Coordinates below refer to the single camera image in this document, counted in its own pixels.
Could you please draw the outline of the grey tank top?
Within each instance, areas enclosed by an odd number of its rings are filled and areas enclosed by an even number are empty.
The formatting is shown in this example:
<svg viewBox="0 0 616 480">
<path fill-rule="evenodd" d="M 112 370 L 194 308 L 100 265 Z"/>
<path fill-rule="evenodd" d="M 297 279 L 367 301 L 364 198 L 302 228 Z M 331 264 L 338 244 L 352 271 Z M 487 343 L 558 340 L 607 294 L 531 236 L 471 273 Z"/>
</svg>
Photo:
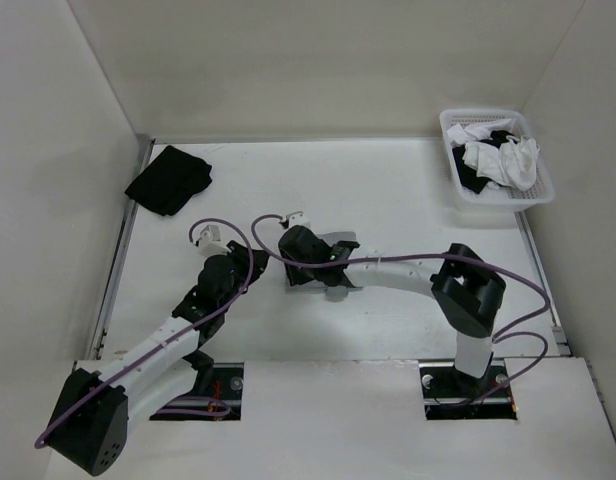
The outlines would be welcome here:
<svg viewBox="0 0 616 480">
<path fill-rule="evenodd" d="M 329 246 L 333 246 L 338 241 L 356 241 L 357 235 L 354 231 L 334 231 L 318 233 L 317 237 L 325 241 Z M 336 286 L 331 287 L 314 279 L 305 277 L 298 268 L 284 266 L 285 269 L 285 291 L 290 294 L 323 294 L 327 301 L 343 301 L 350 291 L 356 287 Z"/>
</svg>

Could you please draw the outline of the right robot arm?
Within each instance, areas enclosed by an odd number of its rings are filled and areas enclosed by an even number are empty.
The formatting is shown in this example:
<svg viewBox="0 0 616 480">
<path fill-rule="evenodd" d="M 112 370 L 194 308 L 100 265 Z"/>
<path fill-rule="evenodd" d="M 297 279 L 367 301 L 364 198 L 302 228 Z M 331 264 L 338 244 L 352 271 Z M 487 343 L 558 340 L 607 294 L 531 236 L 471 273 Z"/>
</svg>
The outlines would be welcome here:
<svg viewBox="0 0 616 480">
<path fill-rule="evenodd" d="M 492 363 L 492 334 L 506 289 L 495 272 L 463 262 L 444 260 L 437 272 L 410 261 L 376 258 L 356 241 L 328 243 L 305 226 L 294 226 L 278 241 L 291 286 L 320 283 L 330 289 L 383 287 L 426 295 L 437 302 L 456 332 L 451 383 L 457 397 L 485 392 Z"/>
</svg>

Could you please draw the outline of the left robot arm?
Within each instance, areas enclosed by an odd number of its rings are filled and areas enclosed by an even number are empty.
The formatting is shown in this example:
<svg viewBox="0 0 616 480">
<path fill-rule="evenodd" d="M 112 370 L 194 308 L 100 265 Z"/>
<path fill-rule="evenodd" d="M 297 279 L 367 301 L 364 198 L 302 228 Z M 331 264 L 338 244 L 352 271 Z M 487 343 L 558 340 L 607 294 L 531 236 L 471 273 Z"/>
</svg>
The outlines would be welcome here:
<svg viewBox="0 0 616 480">
<path fill-rule="evenodd" d="M 36 447 L 49 447 L 89 475 L 119 458 L 137 423 L 176 397 L 202 398 L 212 387 L 202 347 L 221 328 L 225 313 L 265 271 L 269 256 L 229 242 L 205 259 L 196 284 L 148 338 L 96 371 L 74 370 L 64 382 Z"/>
</svg>

